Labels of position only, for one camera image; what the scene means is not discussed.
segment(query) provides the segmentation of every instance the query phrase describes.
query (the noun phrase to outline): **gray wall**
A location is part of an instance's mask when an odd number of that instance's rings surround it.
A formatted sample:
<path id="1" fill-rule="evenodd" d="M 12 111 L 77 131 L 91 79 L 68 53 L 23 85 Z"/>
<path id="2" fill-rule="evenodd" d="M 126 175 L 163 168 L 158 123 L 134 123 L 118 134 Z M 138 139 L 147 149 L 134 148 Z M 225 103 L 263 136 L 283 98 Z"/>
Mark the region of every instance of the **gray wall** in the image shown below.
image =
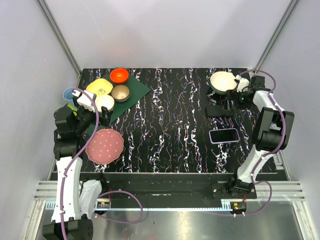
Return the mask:
<path id="1" fill-rule="evenodd" d="M 299 3 L 262 69 L 277 80 L 274 95 L 295 114 L 286 162 L 301 181 L 313 223 L 320 234 L 320 1 Z"/>
<path id="2" fill-rule="evenodd" d="M 46 2 L 81 68 L 250 68 L 290 0 Z"/>
<path id="3" fill-rule="evenodd" d="M 20 239 L 53 160 L 53 113 L 76 74 L 35 0 L 0 1 L 0 239 Z"/>

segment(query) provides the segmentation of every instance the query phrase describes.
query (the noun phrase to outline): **black marble tabletop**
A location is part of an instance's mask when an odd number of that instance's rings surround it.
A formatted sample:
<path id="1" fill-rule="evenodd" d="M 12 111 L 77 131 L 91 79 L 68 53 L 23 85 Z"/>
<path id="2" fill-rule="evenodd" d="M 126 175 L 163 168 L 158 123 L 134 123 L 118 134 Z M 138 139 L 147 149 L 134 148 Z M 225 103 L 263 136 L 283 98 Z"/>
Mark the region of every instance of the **black marble tabletop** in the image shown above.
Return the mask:
<path id="1" fill-rule="evenodd" d="M 79 87 L 85 89 L 111 70 L 84 69 Z M 211 75 L 217 71 L 237 75 L 244 68 L 128 71 L 151 92 L 110 125 L 123 136 L 124 151 L 118 160 L 102 165 L 91 162 L 85 155 L 81 172 L 233 173 L 243 164 L 252 148 L 250 136 L 258 119 L 258 108 L 236 110 L 234 118 L 207 118 L 205 108 L 225 101 L 224 96 L 210 89 Z M 237 128 L 240 141 L 211 144 L 209 131 L 225 128 Z M 271 158 L 262 172 L 275 171 Z"/>

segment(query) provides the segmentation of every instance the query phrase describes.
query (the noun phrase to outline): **smartphone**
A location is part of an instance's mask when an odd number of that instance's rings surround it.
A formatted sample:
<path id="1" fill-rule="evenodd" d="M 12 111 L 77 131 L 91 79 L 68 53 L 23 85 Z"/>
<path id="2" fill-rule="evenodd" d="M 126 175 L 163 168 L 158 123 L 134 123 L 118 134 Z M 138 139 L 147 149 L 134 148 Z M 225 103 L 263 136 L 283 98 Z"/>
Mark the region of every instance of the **smartphone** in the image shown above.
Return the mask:
<path id="1" fill-rule="evenodd" d="M 236 143 L 240 140 L 236 128 L 210 130 L 209 136 L 212 144 Z"/>

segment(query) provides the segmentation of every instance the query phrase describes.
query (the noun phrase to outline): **pink plate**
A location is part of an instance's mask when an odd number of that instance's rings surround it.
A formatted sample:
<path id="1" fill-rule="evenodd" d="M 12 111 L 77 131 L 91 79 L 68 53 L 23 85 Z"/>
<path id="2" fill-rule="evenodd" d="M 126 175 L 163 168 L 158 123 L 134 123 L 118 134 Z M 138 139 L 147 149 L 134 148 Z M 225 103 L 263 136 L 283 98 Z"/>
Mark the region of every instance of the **pink plate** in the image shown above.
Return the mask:
<path id="1" fill-rule="evenodd" d="M 96 164 L 109 164 L 117 160 L 124 150 L 124 139 L 113 129 L 97 131 L 85 149 L 88 158 Z"/>

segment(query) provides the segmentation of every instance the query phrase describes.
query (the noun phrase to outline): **reflective floor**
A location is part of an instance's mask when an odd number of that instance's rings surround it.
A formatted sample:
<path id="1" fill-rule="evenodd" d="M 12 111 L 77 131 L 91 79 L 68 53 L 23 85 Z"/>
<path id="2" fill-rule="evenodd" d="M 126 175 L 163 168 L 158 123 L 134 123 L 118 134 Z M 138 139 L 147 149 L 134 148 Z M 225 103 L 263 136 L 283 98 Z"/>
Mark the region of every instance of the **reflective floor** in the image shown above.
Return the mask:
<path id="1" fill-rule="evenodd" d="M 261 207 L 248 203 L 248 212 Z M 42 224 L 49 224 L 52 210 L 46 210 Z M 107 213 L 110 218 L 134 221 L 139 212 Z M 93 240 L 302 240 L 292 205 L 272 202 L 261 213 L 246 217 L 217 216 L 209 212 L 145 212 L 139 224 L 119 224 L 93 219 Z M 39 230 L 39 240 L 44 239 Z"/>

